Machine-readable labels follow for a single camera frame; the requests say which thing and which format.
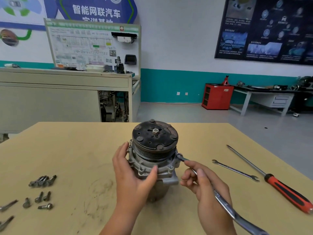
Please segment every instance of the screwdriver handle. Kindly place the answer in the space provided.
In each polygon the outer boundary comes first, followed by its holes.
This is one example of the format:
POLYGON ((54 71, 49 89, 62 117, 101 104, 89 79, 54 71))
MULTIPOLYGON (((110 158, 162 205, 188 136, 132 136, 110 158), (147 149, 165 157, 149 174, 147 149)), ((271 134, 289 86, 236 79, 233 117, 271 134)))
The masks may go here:
POLYGON ((304 213, 313 213, 312 203, 302 194, 277 180, 276 177, 272 174, 267 174, 264 179, 304 213))

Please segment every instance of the pile of bolts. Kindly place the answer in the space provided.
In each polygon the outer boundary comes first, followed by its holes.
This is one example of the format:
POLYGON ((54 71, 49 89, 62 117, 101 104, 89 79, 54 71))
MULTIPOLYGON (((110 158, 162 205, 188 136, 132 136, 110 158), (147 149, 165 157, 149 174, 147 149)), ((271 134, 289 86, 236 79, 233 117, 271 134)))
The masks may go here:
MULTIPOLYGON (((28 186, 32 188, 52 186, 56 178, 57 178, 56 175, 54 175, 51 178, 49 178, 48 176, 41 176, 36 181, 31 181, 28 186)), ((44 192, 42 191, 40 195, 37 198, 35 198, 35 203, 40 203, 42 201, 46 201, 46 202, 50 201, 50 197, 51 197, 51 191, 49 191, 46 196, 44 196, 44 192)), ((18 200, 14 200, 8 203, 7 205, 0 206, 0 212, 6 211, 17 202, 18 200)), ((30 199, 26 198, 25 202, 23 203, 23 208, 27 209, 30 206, 31 206, 30 199)), ((51 203, 48 203, 47 205, 38 206, 38 209, 51 210, 52 208, 53 208, 53 204, 51 203)), ((13 219, 14 219, 14 216, 11 216, 5 222, 3 223, 0 222, 0 232, 2 232, 13 219)))

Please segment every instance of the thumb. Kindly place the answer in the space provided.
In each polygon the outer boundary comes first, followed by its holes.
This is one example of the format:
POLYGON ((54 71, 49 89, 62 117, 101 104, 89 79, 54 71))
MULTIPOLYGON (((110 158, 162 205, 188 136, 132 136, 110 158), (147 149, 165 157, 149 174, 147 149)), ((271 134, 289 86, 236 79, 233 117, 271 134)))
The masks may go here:
POLYGON ((213 188, 209 178, 202 169, 198 169, 197 174, 198 174, 198 184, 200 186, 201 191, 201 198, 204 198, 205 200, 213 198, 214 197, 213 188))
POLYGON ((157 180, 157 166, 154 166, 148 175, 148 177, 143 181, 143 187, 150 191, 157 180))

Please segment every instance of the red cabinet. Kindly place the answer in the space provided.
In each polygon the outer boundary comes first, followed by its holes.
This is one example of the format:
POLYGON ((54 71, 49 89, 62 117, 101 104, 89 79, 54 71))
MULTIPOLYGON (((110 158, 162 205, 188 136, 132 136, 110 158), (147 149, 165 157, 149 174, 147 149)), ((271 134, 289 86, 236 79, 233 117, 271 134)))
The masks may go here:
POLYGON ((228 110, 234 87, 205 84, 202 107, 207 110, 228 110))

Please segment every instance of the floor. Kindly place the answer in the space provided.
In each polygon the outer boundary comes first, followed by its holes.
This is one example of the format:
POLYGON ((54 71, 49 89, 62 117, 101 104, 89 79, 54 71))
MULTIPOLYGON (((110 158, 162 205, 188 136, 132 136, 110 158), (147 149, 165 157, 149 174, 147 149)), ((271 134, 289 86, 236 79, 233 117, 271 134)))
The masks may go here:
POLYGON ((205 110, 200 104, 142 102, 137 121, 230 123, 255 142, 313 180, 313 115, 299 118, 258 106, 248 108, 244 117, 234 110, 205 110))

